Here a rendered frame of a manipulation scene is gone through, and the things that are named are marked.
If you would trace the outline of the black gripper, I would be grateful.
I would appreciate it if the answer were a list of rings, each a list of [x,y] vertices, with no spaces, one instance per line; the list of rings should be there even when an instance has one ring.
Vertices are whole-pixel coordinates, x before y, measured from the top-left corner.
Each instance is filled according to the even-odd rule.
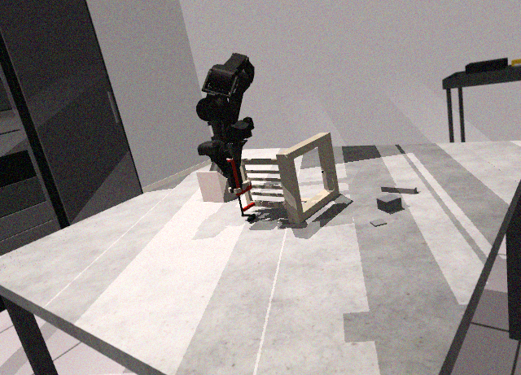
[[[227,114],[219,116],[213,121],[209,121],[208,126],[212,126],[214,136],[211,137],[211,141],[199,144],[197,148],[199,155],[208,155],[225,175],[229,174],[226,159],[228,151],[230,152],[232,159],[237,159],[239,161],[239,167],[241,167],[242,149],[244,144],[247,142],[247,140],[238,140],[237,138],[231,137],[229,134],[227,135],[227,138],[223,138],[221,132],[222,124],[229,123],[232,120],[231,114]],[[225,150],[225,145],[228,150]]]

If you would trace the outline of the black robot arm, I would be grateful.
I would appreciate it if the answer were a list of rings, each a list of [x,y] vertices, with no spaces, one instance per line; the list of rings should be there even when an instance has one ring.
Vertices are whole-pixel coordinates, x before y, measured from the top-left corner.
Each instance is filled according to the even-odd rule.
[[[225,64],[216,64],[208,71],[202,88],[207,96],[198,102],[196,112],[204,121],[231,114],[233,120],[222,124],[223,138],[227,138],[228,134],[238,140],[251,136],[251,130],[254,129],[252,118],[238,119],[243,93],[250,87],[254,75],[255,68],[249,62],[249,57],[237,53],[233,53]]]

